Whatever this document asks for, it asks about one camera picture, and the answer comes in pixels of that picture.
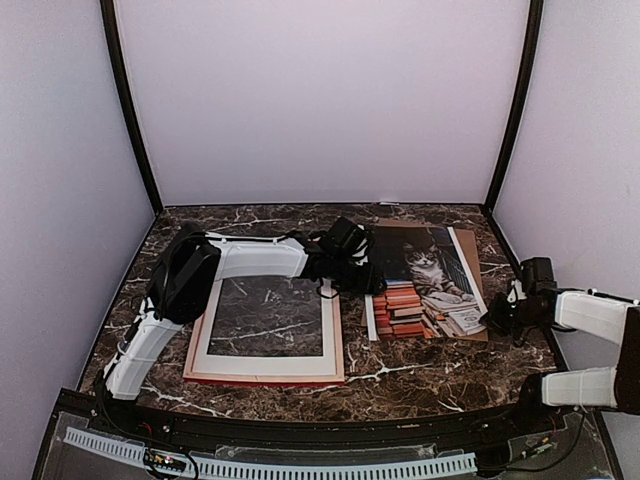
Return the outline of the clear acrylic sheet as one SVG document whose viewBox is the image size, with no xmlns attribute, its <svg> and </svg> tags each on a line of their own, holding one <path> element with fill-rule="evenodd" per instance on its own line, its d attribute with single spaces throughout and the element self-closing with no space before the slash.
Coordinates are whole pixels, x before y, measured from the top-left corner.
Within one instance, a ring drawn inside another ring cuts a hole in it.
<svg viewBox="0 0 640 480">
<path fill-rule="evenodd" d="M 234 357 L 323 355 L 316 285 L 277 276 L 225 279 L 207 353 Z"/>
</svg>

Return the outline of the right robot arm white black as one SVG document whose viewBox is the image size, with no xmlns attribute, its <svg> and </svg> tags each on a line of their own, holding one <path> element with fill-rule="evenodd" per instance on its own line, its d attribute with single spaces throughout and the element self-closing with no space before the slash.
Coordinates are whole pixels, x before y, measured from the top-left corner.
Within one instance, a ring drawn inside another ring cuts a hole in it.
<svg viewBox="0 0 640 480">
<path fill-rule="evenodd" d="M 592 290 L 545 288 L 525 293 L 513 285 L 489 302 L 481 322 L 524 343 L 529 330 L 572 330 L 602 353 L 588 360 L 575 340 L 562 346 L 571 362 L 565 369 L 529 375 L 511 410 L 510 424 L 534 432 L 549 412 L 561 407 L 639 413 L 639 302 Z"/>
</svg>

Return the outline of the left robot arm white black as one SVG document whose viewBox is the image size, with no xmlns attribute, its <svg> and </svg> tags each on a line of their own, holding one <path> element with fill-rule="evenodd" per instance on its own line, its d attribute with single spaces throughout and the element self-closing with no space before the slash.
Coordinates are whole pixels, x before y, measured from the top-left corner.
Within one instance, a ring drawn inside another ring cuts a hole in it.
<svg viewBox="0 0 640 480">
<path fill-rule="evenodd" d="M 329 230 L 276 237 L 225 236 L 182 225 L 157 257 L 139 312 L 116 353 L 96 375 L 94 391 L 101 417 L 120 436 L 141 427 L 137 399 L 142 383 L 167 343 L 205 312 L 217 281 L 279 276 L 329 284 L 336 293 L 379 295 L 387 284 L 382 269 L 369 262 L 370 229 L 345 217 Z"/>
</svg>

